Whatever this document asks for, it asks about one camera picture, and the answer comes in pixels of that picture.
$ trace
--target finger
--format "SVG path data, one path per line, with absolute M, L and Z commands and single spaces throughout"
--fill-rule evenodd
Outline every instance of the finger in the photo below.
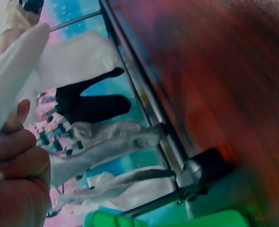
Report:
M 39 178 L 50 184 L 50 160 L 46 150 L 31 148 L 20 155 L 0 163 L 0 172 L 5 179 Z
M 17 107 L 17 117 L 21 121 L 22 124 L 24 124 L 29 111 L 30 111 L 30 100 L 29 99 L 24 99 L 18 104 Z
M 0 160 L 15 157 L 35 146 L 35 136 L 25 129 L 8 136 L 0 135 Z
M 23 128 L 23 124 L 19 120 L 18 116 L 14 113 L 10 113 L 0 132 L 5 135 L 10 135 L 22 130 Z

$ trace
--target white cloth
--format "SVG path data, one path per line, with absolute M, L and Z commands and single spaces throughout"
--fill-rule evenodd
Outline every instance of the white cloth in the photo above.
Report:
M 95 78 L 114 70 L 118 64 L 118 52 L 108 38 L 96 32 L 85 32 L 67 41 L 47 46 L 24 91 L 28 96 L 35 97 L 49 88 Z M 27 95 L 20 94 L 19 98 L 25 97 Z M 36 99 L 30 101 L 32 105 L 25 125 L 37 121 Z
M 29 29 L 0 57 L 0 129 L 47 44 L 49 29 L 47 24 Z

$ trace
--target white garment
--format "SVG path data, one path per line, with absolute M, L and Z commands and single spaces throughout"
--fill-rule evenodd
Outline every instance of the white garment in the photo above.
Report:
M 78 214 L 97 210 L 100 206 L 123 211 L 133 209 L 175 190 L 170 177 L 160 177 L 153 170 L 165 170 L 165 168 L 147 166 L 116 177 L 106 172 L 88 177 L 87 181 L 90 187 L 94 186 L 94 189 L 83 194 L 62 194 L 58 197 L 57 204 L 82 203 L 74 210 Z M 152 174 L 151 179 L 146 179 L 149 173 Z
M 25 125 L 37 121 L 35 97 L 46 89 L 63 87 L 95 78 L 114 70 L 119 55 L 114 44 L 96 32 L 85 32 L 58 44 L 47 46 L 25 86 L 32 102 Z M 19 97 L 20 101 L 27 95 Z
M 0 57 L 0 129 L 43 52 L 49 29 L 47 24 L 29 29 Z

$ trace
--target black cloth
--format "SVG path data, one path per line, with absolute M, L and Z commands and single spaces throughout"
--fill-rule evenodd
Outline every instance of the black cloth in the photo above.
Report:
M 120 76 L 123 72 L 121 68 L 115 68 L 93 79 L 57 88 L 56 111 L 71 124 L 79 121 L 95 123 L 128 113 L 131 103 L 124 96 L 80 96 L 91 85 Z

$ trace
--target wooden surface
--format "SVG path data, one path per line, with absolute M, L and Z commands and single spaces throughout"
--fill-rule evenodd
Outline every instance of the wooden surface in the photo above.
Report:
M 184 144 L 237 169 L 191 204 L 279 227 L 279 1 L 109 0 Z

